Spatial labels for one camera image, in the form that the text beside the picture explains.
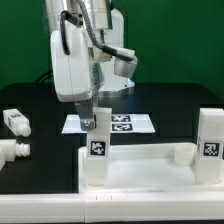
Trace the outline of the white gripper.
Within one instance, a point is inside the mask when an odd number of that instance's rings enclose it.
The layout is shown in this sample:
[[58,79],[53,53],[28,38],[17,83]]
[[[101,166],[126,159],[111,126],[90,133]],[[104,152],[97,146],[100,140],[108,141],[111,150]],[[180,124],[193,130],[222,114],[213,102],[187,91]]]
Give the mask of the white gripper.
[[86,30],[71,24],[66,24],[65,28],[69,55],[63,52],[59,31],[54,31],[50,38],[56,94],[61,102],[79,101],[75,103],[75,108],[81,129],[94,130],[96,118],[93,108],[98,106],[98,102],[90,98],[104,84],[102,70],[90,56]]

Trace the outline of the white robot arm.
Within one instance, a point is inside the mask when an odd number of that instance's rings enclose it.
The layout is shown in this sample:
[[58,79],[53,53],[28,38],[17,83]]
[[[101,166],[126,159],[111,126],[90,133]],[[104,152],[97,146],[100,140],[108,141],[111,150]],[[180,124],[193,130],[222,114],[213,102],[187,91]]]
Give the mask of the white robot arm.
[[73,102],[81,129],[96,127],[93,108],[104,84],[100,65],[104,31],[112,27],[109,0],[42,0],[49,27],[53,80],[58,99]]

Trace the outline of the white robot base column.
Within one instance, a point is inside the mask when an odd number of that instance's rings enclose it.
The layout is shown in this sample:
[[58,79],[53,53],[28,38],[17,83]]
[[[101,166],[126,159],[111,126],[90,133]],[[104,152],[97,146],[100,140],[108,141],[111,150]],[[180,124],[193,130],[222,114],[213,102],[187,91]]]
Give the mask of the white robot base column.
[[124,18],[117,10],[111,11],[112,28],[104,31],[105,45],[114,50],[110,61],[101,64],[104,85],[99,90],[100,96],[118,97],[130,94],[135,86],[131,80],[138,59],[135,51],[124,47]]

